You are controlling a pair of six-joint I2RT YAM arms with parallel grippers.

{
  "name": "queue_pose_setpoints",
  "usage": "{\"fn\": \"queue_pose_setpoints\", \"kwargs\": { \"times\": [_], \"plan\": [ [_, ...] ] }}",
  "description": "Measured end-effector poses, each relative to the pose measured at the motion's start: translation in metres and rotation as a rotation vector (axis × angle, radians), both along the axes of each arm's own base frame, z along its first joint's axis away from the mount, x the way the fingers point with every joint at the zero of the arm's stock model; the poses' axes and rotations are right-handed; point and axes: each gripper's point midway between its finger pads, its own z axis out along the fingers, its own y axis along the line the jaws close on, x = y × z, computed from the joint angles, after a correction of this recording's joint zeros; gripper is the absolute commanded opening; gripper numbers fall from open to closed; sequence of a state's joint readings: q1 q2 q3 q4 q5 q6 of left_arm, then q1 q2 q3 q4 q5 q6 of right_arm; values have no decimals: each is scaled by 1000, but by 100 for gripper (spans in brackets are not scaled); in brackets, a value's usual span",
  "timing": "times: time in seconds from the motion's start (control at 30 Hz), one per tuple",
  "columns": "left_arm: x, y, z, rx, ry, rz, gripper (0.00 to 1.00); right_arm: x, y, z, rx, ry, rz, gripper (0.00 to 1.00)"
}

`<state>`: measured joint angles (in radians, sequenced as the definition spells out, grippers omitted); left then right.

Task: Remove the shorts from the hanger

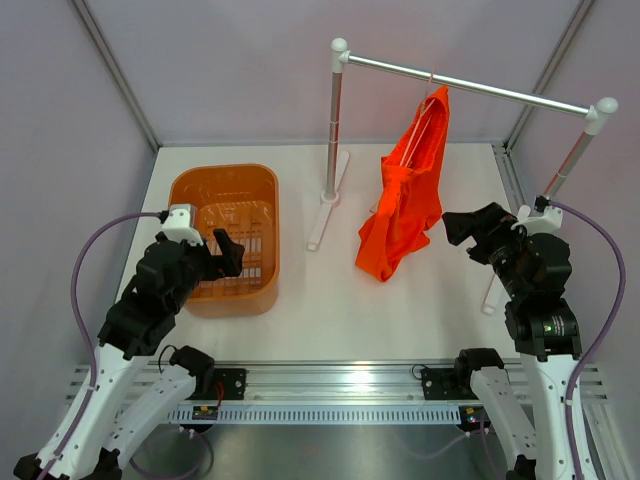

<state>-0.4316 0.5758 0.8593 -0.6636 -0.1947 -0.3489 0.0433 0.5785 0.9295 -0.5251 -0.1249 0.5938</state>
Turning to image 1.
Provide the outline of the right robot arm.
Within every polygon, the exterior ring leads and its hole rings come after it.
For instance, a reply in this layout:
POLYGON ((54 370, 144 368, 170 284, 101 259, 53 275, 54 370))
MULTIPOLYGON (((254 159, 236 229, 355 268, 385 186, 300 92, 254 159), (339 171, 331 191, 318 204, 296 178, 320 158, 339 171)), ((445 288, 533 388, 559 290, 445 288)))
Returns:
POLYGON ((563 298, 570 248, 554 235, 563 213, 549 206, 533 217, 491 203, 475 212, 443 214, 447 239, 473 238, 469 258, 492 267, 509 300, 505 324, 524 367, 533 414, 528 418, 490 348, 463 349, 454 388, 483 403, 506 458, 509 479, 593 479, 578 378, 585 362, 578 321, 563 298))

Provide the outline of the orange shorts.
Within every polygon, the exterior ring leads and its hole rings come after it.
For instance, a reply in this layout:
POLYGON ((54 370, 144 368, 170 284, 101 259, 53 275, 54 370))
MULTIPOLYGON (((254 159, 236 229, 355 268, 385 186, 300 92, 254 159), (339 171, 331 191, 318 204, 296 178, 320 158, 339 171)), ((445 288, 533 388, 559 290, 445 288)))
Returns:
POLYGON ((427 231, 443 213, 439 183, 450 120, 449 89, 441 86, 432 95, 439 103, 438 123, 431 124, 432 135, 425 136, 415 156, 432 159, 432 167, 399 166, 419 104, 410 126, 392 151, 381 158, 382 193, 375 212, 358 232, 355 266, 379 282, 388 281, 407 255, 429 245, 427 231))

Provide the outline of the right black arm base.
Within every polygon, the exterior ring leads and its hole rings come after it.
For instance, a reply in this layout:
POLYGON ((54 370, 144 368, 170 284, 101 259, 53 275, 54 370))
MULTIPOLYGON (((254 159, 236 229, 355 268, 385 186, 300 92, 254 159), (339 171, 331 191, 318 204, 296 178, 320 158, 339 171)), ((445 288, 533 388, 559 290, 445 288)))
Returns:
POLYGON ((470 348, 459 352, 452 367, 416 364, 411 375, 420 381, 425 400, 476 401, 478 397, 470 386, 471 374, 482 367, 503 369, 504 362, 493 348, 470 348))

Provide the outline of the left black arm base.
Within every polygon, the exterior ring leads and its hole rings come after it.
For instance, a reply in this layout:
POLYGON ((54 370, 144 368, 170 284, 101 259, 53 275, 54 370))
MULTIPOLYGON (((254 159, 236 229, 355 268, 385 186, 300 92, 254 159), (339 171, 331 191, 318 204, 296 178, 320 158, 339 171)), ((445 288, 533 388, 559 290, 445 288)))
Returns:
POLYGON ((218 367, 215 360, 190 346, 177 349, 169 364, 185 368, 195 378, 194 392, 188 400, 240 401, 244 399, 247 370, 243 368, 218 367))

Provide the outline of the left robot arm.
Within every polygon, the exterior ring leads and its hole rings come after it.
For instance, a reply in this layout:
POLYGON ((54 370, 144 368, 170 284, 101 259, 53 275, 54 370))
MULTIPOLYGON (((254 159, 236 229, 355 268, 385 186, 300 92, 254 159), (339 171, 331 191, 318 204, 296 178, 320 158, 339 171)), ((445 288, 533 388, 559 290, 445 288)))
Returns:
POLYGON ((213 234, 217 255, 204 239, 173 241, 157 234, 107 312, 82 391, 47 445, 18 460, 15 477, 119 479, 136 450, 180 401, 213 391, 213 358, 185 346, 153 386, 122 416, 117 414, 191 293, 203 281, 241 274, 244 246, 223 229, 213 234))

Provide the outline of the pink clothes hanger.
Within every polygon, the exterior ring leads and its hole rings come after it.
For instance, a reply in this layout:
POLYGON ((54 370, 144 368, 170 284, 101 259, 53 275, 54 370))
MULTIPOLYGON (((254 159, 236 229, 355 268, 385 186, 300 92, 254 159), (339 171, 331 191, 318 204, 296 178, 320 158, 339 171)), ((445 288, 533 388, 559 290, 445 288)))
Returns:
POLYGON ((427 81, 427 86, 424 94, 424 98, 420 103, 418 111, 418 117, 411 130, 409 140, 402 153, 400 160, 400 167, 403 168, 431 168, 434 161, 432 159, 416 159, 416 153, 421 146, 422 140, 427 134, 432 135, 430 132, 431 124, 437 124, 437 117, 439 115, 439 103, 438 99, 431 94, 431 86, 435 78, 436 70, 433 69, 430 72, 430 77, 427 81))

